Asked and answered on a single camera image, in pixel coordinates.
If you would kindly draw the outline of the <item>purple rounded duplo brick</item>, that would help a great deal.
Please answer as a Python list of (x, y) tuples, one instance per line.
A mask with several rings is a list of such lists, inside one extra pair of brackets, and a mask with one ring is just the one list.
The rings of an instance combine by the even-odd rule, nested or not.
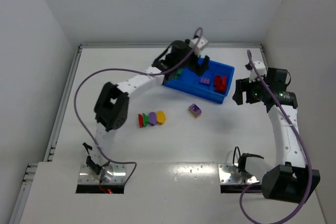
[(188, 107), (188, 110), (189, 110), (190, 112), (191, 112), (191, 111), (198, 111), (198, 110), (201, 111), (201, 109), (200, 109), (195, 103), (191, 104), (191, 105)]

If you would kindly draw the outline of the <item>green brick cluster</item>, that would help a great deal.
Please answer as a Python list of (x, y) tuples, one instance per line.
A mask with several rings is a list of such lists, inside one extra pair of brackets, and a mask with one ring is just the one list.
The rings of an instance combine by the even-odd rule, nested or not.
[(149, 116), (146, 114), (142, 114), (142, 118), (143, 118), (143, 127), (146, 127), (147, 125), (150, 124), (150, 120), (149, 120)]

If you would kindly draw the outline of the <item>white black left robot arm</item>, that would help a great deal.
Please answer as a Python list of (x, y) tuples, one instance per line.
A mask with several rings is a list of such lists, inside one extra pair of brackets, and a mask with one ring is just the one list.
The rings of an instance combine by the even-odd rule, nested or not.
[(207, 44), (204, 37), (198, 36), (185, 41), (175, 40), (154, 59), (146, 71), (136, 71), (136, 75), (125, 82), (105, 83), (94, 106), (96, 122), (106, 132), (115, 131), (126, 122), (132, 98), (163, 85), (183, 68), (202, 76), (210, 64), (209, 56), (201, 58), (201, 52)]

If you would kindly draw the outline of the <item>green small duplo brick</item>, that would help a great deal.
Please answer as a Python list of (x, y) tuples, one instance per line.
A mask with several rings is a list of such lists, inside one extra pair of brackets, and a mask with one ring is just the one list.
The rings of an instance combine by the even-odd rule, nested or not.
[(181, 75), (182, 75), (182, 73), (183, 73), (183, 69), (179, 69), (179, 70), (176, 72), (174, 79), (179, 80), (180, 77), (181, 77)]

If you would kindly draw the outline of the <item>yellow rounded duplo brick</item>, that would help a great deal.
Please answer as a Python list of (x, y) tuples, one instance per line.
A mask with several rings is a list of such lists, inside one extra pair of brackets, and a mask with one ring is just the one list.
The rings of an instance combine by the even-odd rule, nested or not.
[(163, 111), (157, 111), (156, 112), (156, 118), (157, 118), (157, 124), (163, 125), (166, 122), (166, 116)]

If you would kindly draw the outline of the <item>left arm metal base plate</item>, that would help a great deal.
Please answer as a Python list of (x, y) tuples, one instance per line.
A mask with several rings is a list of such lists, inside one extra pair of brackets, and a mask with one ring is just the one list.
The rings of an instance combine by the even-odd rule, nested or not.
[(81, 164), (78, 185), (99, 185), (100, 182), (103, 185), (109, 186), (124, 185), (126, 171), (127, 168), (125, 165), (109, 164), (104, 166), (100, 174), (97, 175), (87, 164)]

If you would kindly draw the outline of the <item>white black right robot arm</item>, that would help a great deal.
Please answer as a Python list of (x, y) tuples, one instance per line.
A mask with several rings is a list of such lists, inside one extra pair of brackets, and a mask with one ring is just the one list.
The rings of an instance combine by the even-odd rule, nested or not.
[(300, 204), (309, 198), (320, 182), (316, 169), (308, 170), (303, 149), (295, 135), (298, 102), (293, 92), (287, 91), (291, 81), (285, 69), (269, 68), (262, 76), (266, 87), (258, 79), (236, 80), (233, 100), (242, 105), (262, 102), (271, 121), (276, 145), (276, 162), (268, 165), (257, 154), (243, 153), (238, 159), (238, 172), (255, 176), (261, 182), (266, 199)]

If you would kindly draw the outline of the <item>red half-round brick cluster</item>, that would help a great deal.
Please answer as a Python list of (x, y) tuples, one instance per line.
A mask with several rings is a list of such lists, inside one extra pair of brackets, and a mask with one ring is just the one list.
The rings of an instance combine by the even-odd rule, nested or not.
[(142, 114), (138, 114), (138, 120), (139, 120), (139, 128), (143, 128), (144, 127), (144, 121), (143, 121), (143, 115)]

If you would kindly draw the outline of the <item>red stud duplo brick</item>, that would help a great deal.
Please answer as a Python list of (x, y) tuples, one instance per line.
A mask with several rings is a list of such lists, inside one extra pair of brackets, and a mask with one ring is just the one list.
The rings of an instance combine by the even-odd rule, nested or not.
[(214, 89), (214, 91), (216, 92), (216, 93), (219, 93), (219, 94), (225, 94), (226, 93), (226, 90), (227, 90), (227, 87), (226, 87), (226, 85), (218, 85), (218, 86), (215, 86), (215, 89)]

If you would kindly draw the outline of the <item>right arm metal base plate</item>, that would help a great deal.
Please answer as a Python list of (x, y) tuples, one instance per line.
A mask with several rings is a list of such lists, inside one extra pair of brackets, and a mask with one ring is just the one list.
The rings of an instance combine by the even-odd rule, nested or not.
[(218, 164), (218, 175), (221, 186), (242, 186), (259, 182), (255, 176), (239, 173), (233, 164)]

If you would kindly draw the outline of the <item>red rectangular duplo brick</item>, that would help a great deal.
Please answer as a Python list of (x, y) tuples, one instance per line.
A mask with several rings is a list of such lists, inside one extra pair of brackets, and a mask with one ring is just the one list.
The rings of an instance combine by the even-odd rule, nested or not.
[(222, 84), (221, 76), (215, 75), (215, 77), (214, 77), (214, 86), (217, 87), (217, 86), (220, 86), (221, 84)]

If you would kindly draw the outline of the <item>purple rounded brick cluster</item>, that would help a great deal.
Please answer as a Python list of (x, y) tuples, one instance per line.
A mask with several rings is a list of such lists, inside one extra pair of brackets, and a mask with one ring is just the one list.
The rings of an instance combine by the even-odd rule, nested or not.
[(157, 121), (157, 116), (156, 116), (156, 113), (155, 112), (150, 112), (149, 115), (148, 115), (148, 118), (149, 118), (149, 124), (151, 126), (156, 126), (158, 123)]

